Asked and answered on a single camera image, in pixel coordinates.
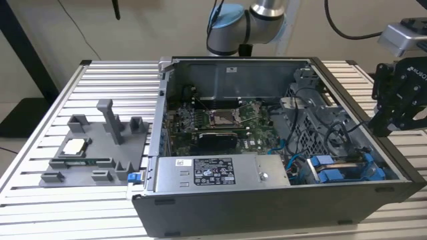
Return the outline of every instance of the blue cable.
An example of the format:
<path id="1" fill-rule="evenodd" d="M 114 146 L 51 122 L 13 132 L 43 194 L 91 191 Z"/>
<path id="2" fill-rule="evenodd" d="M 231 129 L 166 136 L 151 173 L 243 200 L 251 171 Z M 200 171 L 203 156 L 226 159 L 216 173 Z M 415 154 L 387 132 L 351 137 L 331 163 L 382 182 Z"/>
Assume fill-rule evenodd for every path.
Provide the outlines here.
<path id="1" fill-rule="evenodd" d="M 267 154 L 271 155 L 272 154 L 272 151 L 278 151 L 278 150 L 282 150 L 283 148 L 286 147 L 286 141 L 283 139 L 280 139 L 280 147 L 279 148 L 272 148 Z"/>
<path id="2" fill-rule="evenodd" d="M 300 154 L 295 154 L 295 155 L 291 157 L 291 159 L 288 160 L 288 164 L 287 164 L 287 166 L 286 166 L 286 170 L 288 170 L 288 169 L 291 168 L 292 162 L 294 162 L 294 160 L 296 159 L 296 157 L 298 157 L 299 155 L 300 155 Z"/>

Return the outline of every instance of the blue latch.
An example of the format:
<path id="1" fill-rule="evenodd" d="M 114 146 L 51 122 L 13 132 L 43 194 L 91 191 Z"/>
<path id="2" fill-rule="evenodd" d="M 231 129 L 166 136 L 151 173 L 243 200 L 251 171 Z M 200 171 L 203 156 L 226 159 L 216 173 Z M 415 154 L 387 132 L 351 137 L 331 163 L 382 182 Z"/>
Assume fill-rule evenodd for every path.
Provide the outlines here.
<path id="1" fill-rule="evenodd" d="M 139 172 L 136 173 L 130 173 L 127 175 L 127 182 L 128 183 L 135 183 L 135 184 L 140 184 L 142 183 L 142 174 Z"/>

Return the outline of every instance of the sticker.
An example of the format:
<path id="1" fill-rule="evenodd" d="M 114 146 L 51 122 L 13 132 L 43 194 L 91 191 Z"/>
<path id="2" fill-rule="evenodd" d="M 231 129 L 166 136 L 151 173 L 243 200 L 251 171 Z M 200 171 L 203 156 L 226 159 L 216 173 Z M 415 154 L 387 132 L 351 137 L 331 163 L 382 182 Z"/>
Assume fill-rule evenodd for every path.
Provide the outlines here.
<path id="1" fill-rule="evenodd" d="M 192 166 L 192 159 L 176 159 L 175 166 L 176 167 L 191 167 Z"/>
<path id="2" fill-rule="evenodd" d="M 238 72 L 238 67 L 236 67 L 236 66 L 234 66 L 234 67 L 227 67 L 226 72 L 227 72 L 227 73 L 236 73 L 236 72 Z"/>
<path id="3" fill-rule="evenodd" d="M 194 184 L 236 184 L 234 161 L 227 158 L 199 158 L 194 160 Z"/>

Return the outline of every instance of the gray fixture post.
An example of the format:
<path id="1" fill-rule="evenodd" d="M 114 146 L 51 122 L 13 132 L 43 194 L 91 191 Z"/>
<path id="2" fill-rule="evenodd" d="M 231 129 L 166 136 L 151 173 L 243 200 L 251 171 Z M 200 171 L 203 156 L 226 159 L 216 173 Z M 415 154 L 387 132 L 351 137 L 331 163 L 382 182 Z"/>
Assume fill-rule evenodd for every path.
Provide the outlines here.
<path id="1" fill-rule="evenodd" d="M 112 106 L 114 106 L 114 101 L 111 99 L 100 99 L 96 104 L 98 110 L 104 115 L 106 124 L 107 124 L 107 128 L 110 129 L 114 143 L 116 145 L 120 145 L 124 142 L 124 139 L 120 134 L 120 126 L 115 118 Z"/>

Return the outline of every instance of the black stand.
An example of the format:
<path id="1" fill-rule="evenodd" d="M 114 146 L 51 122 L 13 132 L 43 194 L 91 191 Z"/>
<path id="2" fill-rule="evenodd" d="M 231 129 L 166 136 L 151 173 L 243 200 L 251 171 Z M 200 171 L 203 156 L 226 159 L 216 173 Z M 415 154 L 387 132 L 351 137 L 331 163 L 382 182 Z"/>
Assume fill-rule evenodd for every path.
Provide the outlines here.
<path id="1" fill-rule="evenodd" d="M 0 123 L 0 137 L 27 138 L 59 96 L 59 90 L 7 0 L 0 0 L 0 30 L 44 97 L 24 98 Z"/>

